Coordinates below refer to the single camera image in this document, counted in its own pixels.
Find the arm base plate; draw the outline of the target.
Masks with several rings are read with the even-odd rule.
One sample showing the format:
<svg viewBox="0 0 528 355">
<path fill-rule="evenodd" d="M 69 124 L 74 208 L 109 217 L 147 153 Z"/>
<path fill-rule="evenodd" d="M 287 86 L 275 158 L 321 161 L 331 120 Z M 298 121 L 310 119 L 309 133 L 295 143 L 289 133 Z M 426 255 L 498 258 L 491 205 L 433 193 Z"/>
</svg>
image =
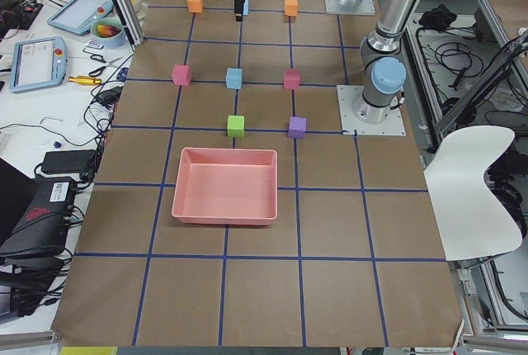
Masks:
<svg viewBox="0 0 528 355">
<path fill-rule="evenodd" d="M 363 98 L 363 86 L 337 85 L 337 101 L 344 135 L 405 136 L 399 100 L 374 107 Z"/>
<path fill-rule="evenodd" d="M 325 0 L 325 7 L 328 14 L 370 17 L 375 14 L 373 0 Z"/>
</svg>

